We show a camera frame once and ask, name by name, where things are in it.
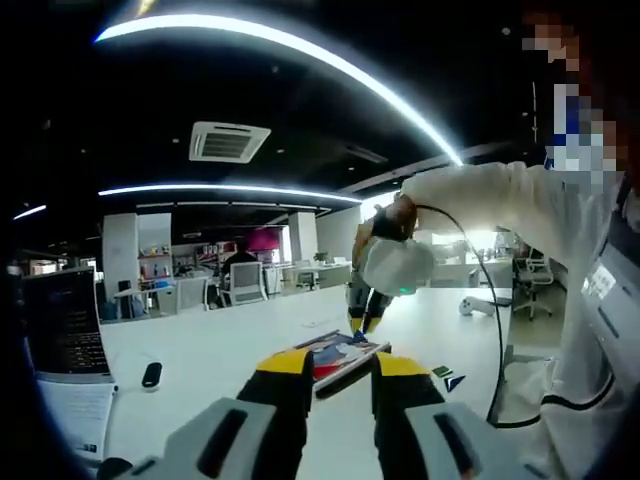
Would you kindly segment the person's right hand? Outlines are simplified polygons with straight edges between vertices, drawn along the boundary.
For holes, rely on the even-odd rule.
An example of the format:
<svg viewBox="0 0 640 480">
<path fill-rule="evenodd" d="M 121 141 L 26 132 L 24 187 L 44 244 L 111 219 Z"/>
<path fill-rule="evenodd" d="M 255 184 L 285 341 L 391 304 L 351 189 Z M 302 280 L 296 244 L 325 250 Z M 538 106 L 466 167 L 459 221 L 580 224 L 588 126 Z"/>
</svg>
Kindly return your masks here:
<svg viewBox="0 0 640 480">
<path fill-rule="evenodd" d="M 398 192 L 393 202 L 381 207 L 373 217 L 371 234 L 375 237 L 403 242 L 411 239 L 417 223 L 417 207 Z"/>
</svg>

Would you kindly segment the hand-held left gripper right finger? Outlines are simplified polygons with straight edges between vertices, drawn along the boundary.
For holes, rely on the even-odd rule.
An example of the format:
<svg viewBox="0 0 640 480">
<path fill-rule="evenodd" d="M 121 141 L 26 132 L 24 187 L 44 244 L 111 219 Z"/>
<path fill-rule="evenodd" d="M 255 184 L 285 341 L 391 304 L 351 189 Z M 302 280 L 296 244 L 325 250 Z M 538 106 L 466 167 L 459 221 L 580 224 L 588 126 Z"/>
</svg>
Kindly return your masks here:
<svg viewBox="0 0 640 480">
<path fill-rule="evenodd" d="M 542 479 L 498 431 L 447 403 L 430 372 L 381 352 L 371 367 L 374 444 L 385 479 Z"/>
</svg>

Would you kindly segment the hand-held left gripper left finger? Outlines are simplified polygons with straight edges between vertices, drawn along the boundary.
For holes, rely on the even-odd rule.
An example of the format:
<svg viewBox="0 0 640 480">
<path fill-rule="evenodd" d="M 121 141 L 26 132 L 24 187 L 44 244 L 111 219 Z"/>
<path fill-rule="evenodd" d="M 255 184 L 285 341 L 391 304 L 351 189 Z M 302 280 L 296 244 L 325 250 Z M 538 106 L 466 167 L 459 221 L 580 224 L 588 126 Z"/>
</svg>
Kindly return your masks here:
<svg viewBox="0 0 640 480">
<path fill-rule="evenodd" d="M 221 398 L 169 435 L 164 454 L 110 458 L 99 479 L 294 479 L 307 441 L 314 357 L 306 348 L 258 364 L 237 397 Z"/>
</svg>

